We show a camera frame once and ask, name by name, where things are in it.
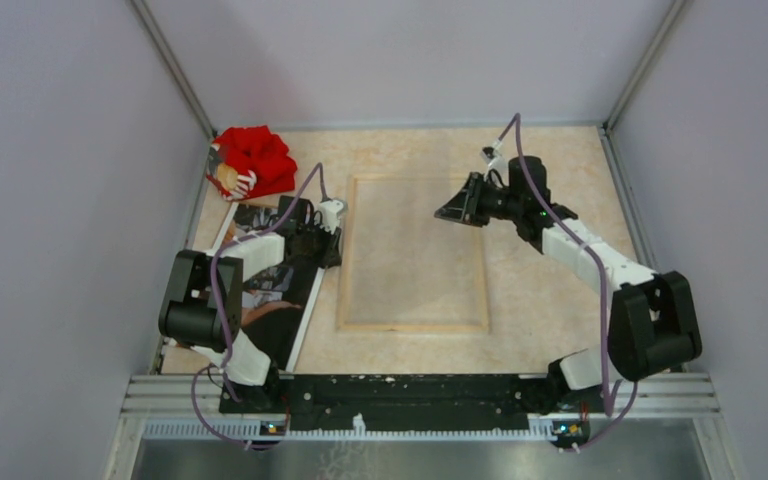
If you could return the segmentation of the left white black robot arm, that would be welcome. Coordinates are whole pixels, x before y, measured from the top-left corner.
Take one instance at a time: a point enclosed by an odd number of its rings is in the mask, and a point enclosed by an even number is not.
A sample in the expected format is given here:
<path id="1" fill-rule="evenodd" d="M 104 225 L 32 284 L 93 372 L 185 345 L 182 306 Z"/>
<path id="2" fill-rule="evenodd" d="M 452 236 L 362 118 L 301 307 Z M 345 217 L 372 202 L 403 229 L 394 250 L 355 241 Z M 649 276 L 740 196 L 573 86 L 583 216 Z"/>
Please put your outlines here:
<path id="1" fill-rule="evenodd" d="M 327 269 L 342 262 L 346 201 L 281 197 L 230 210 L 212 249 L 180 251 L 160 333 L 204 357 L 223 413 L 277 413 Z"/>

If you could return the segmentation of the large glossy photo print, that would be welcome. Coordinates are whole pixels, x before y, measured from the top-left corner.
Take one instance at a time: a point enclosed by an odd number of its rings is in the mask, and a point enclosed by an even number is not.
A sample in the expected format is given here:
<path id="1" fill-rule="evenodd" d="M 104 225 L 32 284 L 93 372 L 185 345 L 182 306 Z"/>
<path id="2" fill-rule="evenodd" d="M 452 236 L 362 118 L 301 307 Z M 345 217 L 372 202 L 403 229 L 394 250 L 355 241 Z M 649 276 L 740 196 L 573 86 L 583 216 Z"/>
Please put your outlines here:
<path id="1" fill-rule="evenodd" d="M 217 234 L 214 254 L 221 246 L 254 230 L 274 223 L 281 214 L 276 207 L 239 204 L 232 206 Z M 243 284 L 240 296 L 241 327 L 251 342 L 268 355 L 280 370 L 294 370 L 325 270 L 311 255 L 301 252 L 306 247 L 290 245 L 291 253 L 282 262 L 261 269 Z"/>

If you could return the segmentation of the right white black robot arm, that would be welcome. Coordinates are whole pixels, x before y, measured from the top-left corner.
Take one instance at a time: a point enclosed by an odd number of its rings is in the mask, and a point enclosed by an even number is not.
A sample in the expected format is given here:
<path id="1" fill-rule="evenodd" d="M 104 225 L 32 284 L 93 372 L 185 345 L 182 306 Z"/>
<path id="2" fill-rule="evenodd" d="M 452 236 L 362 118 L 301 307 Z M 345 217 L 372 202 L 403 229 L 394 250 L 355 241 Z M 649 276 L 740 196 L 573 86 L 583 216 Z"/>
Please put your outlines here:
<path id="1" fill-rule="evenodd" d="M 548 366 L 535 410 L 572 412 L 598 391 L 612 398 L 622 381 L 636 382 L 699 358 L 703 343 L 689 280 L 658 273 L 619 253 L 568 207 L 551 199 L 547 170 L 535 156 L 512 158 L 507 182 L 489 164 L 472 172 L 435 218 L 484 227 L 511 222 L 536 251 L 568 268 L 599 296 L 597 346 Z"/>

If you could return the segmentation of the wooden picture frame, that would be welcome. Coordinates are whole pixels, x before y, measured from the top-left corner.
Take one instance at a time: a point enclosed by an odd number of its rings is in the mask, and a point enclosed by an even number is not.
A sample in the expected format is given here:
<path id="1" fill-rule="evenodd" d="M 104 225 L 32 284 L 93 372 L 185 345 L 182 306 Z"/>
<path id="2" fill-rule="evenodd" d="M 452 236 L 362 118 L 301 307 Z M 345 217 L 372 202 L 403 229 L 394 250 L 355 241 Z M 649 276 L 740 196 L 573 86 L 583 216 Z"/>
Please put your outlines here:
<path id="1" fill-rule="evenodd" d="M 457 176 L 358 174 L 349 181 L 337 327 L 351 332 L 486 333 L 479 229 L 435 218 Z"/>

